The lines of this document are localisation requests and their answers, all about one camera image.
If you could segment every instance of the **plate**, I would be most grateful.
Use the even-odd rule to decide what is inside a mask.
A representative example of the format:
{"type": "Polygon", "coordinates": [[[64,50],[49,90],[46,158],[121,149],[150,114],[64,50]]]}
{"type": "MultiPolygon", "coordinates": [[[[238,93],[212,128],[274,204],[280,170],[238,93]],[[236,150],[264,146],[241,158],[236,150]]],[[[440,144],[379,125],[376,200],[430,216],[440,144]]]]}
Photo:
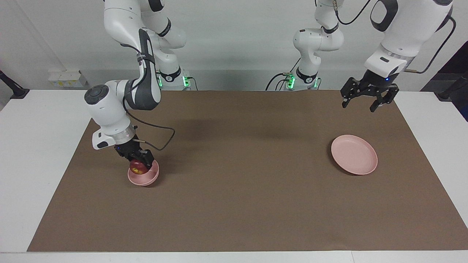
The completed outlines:
{"type": "Polygon", "coordinates": [[[379,162],[374,148],[354,135],[336,138],[331,144],[331,154],[341,168],[355,175],[372,173],[379,162]]]}

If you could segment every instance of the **brown mat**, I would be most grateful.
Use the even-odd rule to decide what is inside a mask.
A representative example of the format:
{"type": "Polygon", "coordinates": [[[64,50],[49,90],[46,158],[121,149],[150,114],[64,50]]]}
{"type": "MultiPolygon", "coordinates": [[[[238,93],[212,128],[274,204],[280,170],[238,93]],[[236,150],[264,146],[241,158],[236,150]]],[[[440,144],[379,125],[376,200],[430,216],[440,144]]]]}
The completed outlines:
{"type": "MultiPolygon", "coordinates": [[[[161,176],[133,186],[90,123],[28,251],[462,250],[468,229],[395,104],[341,108],[336,91],[164,92],[144,120],[175,127],[161,176]],[[354,134],[379,155],[368,176],[333,162],[354,134]]],[[[170,132],[139,124],[157,145],[170,132]]]]}

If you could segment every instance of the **table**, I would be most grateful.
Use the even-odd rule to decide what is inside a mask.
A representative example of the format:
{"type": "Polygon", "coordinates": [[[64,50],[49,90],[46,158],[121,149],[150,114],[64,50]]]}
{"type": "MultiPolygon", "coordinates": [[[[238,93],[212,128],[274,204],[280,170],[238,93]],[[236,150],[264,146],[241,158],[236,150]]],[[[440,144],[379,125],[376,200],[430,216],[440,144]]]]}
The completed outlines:
{"type": "MultiPolygon", "coordinates": [[[[32,90],[0,111],[0,262],[466,262],[468,251],[256,253],[26,253],[90,120],[84,91],[32,90]]],[[[396,103],[468,224],[468,123],[432,93],[396,103]]]]}

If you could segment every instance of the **pink plate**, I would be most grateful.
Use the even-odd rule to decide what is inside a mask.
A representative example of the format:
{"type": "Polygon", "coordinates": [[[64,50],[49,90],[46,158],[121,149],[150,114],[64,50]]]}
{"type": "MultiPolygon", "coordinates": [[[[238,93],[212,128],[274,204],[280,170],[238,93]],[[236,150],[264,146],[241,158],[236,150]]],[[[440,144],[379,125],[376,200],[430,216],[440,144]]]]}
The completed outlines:
{"type": "Polygon", "coordinates": [[[377,168],[374,148],[354,135],[343,135],[331,144],[331,154],[341,168],[355,175],[368,175],[377,168]]]}
{"type": "Polygon", "coordinates": [[[133,173],[130,169],[128,169],[127,175],[128,180],[130,180],[130,182],[132,182],[133,184],[138,186],[148,186],[154,183],[156,179],[158,179],[159,164],[158,162],[156,162],[156,160],[154,160],[153,166],[151,167],[151,169],[149,169],[149,171],[146,174],[137,175],[133,173]]]}

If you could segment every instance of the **white robotic arm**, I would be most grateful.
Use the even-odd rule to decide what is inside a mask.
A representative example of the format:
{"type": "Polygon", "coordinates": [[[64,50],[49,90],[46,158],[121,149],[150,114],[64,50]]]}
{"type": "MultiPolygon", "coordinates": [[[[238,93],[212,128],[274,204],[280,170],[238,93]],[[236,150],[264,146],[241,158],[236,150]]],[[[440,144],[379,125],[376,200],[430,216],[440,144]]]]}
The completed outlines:
{"type": "Polygon", "coordinates": [[[371,21],[385,37],[366,61],[363,79],[350,78],[342,88],[343,108],[361,95],[377,97],[372,112],[390,104],[399,91],[394,80],[399,73],[408,72],[423,44],[451,18],[451,11],[452,0],[378,0],[371,21]]]}
{"type": "MultiPolygon", "coordinates": [[[[344,0],[338,0],[337,8],[341,8],[344,0]]],[[[315,10],[315,19],[322,25],[320,29],[302,29],[294,35],[294,47],[300,52],[299,67],[294,71],[294,87],[288,89],[300,90],[311,88],[317,77],[321,58],[318,51],[336,51],[341,48],[344,36],[339,29],[335,15],[333,0],[319,0],[315,10]]]]}
{"type": "Polygon", "coordinates": [[[140,148],[124,106],[153,110],[161,101],[161,86],[175,89],[187,86],[184,70],[175,54],[168,50],[184,47],[186,35],[172,26],[161,13],[163,8],[164,0],[105,1],[105,29],[122,46],[137,52],[140,77],[111,80],[85,94],[91,117],[101,127],[93,134],[93,147],[98,150],[114,146],[120,156],[129,161],[137,159],[148,170],[154,158],[151,151],[140,148]]]}

